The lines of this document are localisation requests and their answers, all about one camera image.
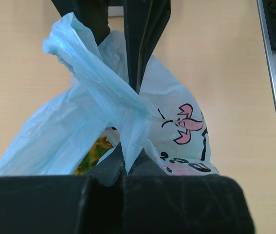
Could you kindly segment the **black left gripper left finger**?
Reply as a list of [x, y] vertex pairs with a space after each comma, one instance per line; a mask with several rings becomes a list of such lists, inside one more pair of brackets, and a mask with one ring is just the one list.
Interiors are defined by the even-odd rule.
[[86, 175], [0, 176], [0, 234], [120, 234], [122, 148]]

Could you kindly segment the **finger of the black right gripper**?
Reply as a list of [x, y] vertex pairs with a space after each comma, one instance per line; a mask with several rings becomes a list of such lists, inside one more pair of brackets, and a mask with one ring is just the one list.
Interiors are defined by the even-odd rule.
[[52, 0], [61, 16], [73, 12], [76, 18], [90, 28], [99, 45], [110, 33], [108, 26], [108, 0]]
[[139, 92], [146, 69], [171, 15], [170, 0], [125, 0], [124, 26], [129, 85]]

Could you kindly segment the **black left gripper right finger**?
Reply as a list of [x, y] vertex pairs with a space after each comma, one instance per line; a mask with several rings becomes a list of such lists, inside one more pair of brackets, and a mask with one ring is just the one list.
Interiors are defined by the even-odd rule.
[[123, 179], [125, 234], [252, 234], [242, 188], [219, 175], [170, 176], [142, 151]]

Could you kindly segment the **orange pineapple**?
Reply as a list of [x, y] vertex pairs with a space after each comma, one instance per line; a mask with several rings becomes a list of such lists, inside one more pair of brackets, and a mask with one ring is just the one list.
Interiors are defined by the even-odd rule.
[[97, 165], [99, 159], [112, 148], [113, 145], [107, 140], [106, 136], [99, 137], [75, 169], [73, 174], [84, 175], [91, 171]]

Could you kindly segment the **light blue printed plastic bag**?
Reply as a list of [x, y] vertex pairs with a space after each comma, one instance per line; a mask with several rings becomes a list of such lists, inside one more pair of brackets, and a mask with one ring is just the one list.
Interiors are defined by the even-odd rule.
[[122, 32], [96, 44], [68, 13], [52, 26], [43, 50], [68, 68], [74, 85], [24, 123], [0, 159], [0, 176], [72, 174], [85, 167], [100, 137], [111, 143], [103, 158], [121, 145], [126, 171], [145, 151], [168, 175], [218, 174], [197, 101], [155, 56], [140, 91], [130, 87]]

